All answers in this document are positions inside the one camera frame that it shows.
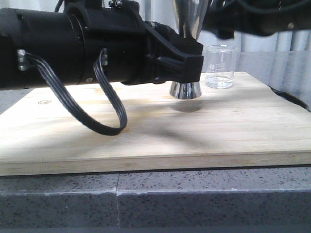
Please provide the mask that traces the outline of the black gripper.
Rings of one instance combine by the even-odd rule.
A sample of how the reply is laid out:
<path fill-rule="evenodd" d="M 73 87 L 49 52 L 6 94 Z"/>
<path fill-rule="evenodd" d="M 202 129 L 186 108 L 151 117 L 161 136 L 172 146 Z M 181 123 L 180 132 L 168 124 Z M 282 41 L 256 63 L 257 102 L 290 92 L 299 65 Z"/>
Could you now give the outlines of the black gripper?
<path fill-rule="evenodd" d="M 310 28 L 309 0 L 213 0 L 202 24 L 218 39 L 232 39 L 235 32 L 270 36 Z"/>
<path fill-rule="evenodd" d="M 113 0 L 66 0 L 64 13 L 73 23 L 82 55 L 74 63 L 77 75 L 63 75 L 65 85 L 95 83 L 93 64 L 103 50 L 104 74 L 124 85 L 195 83 L 200 80 L 203 45 L 183 38 L 173 28 L 144 21 L 139 3 Z"/>

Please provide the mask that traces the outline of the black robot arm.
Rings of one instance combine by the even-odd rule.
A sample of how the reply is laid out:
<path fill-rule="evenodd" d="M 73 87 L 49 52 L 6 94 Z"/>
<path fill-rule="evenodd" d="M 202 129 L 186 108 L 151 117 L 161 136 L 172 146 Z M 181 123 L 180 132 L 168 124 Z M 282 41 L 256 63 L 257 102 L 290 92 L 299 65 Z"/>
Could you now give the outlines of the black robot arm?
<path fill-rule="evenodd" d="M 95 83 L 93 65 L 106 49 L 104 72 L 124 85 L 200 80 L 203 46 L 171 27 L 144 21 L 139 4 L 115 0 L 67 0 L 63 12 L 2 8 L 0 11 L 0 87 L 46 86 L 35 68 L 18 69 L 17 50 L 43 58 L 65 85 Z"/>

